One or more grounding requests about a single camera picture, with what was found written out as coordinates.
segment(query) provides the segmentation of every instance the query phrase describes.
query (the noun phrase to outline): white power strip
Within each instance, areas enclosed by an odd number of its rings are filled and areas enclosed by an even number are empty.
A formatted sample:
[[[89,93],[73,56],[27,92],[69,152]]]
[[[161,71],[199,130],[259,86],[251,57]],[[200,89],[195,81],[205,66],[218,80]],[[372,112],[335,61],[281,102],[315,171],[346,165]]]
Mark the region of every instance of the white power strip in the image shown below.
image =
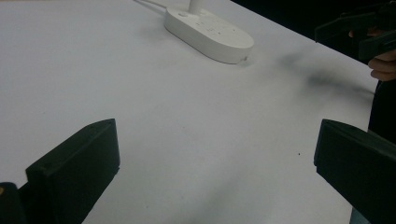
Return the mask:
[[[245,61],[253,48],[253,38],[202,9],[201,4],[202,0],[191,0],[189,7],[166,7],[165,28],[211,59],[222,63]]]

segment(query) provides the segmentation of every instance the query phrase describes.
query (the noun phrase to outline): dark background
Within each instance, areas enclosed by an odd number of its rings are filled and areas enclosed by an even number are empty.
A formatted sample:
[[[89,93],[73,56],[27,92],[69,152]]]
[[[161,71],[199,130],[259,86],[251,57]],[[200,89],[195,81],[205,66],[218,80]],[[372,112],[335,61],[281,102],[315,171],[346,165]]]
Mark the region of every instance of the dark background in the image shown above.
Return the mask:
[[[233,2],[265,18],[311,39],[315,39],[315,28],[317,26],[337,19],[343,12],[349,12],[356,7],[365,7],[388,1],[389,0],[233,0]],[[353,40],[348,37],[347,33],[343,33],[323,42],[323,44],[357,59],[357,47],[353,47],[352,41]]]

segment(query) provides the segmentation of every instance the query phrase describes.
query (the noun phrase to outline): white table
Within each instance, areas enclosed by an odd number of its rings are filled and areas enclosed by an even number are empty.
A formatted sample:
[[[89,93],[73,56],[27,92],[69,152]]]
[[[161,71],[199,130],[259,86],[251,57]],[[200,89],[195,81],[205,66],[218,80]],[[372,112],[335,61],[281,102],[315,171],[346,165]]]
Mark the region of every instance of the white table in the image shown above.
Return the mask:
[[[246,62],[206,58],[132,0],[1,2],[0,182],[115,118],[120,172],[86,224],[347,224],[313,159],[322,119],[366,130],[369,69],[231,1],[205,8],[252,35]]]

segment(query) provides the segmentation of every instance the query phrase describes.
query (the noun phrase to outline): black device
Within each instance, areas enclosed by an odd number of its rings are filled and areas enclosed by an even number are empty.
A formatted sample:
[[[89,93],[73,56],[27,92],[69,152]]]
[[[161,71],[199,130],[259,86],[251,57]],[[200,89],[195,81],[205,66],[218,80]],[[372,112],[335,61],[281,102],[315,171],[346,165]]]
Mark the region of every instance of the black device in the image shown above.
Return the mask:
[[[116,121],[88,125],[30,165],[20,189],[0,183],[0,224],[80,224],[119,168]]]
[[[396,145],[324,119],[314,164],[317,173],[372,224],[396,223]]]
[[[367,36],[367,30],[386,31],[378,36]],[[360,7],[343,13],[340,18],[316,28],[315,40],[322,42],[344,32],[353,31],[359,59],[368,60],[396,49],[396,1]]]

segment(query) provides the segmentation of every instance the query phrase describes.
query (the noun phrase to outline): power cord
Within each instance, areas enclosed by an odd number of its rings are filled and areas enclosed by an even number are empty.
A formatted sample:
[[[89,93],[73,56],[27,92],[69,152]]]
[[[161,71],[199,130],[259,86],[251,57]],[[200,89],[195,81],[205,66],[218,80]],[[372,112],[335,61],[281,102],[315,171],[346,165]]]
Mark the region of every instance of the power cord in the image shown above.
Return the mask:
[[[155,0],[135,0],[135,1],[151,3],[151,4],[153,4],[153,5],[157,6],[157,7],[163,7],[163,8],[167,8],[168,7],[168,6],[166,6],[164,4],[161,4],[161,3],[159,3],[159,2],[157,2]]]

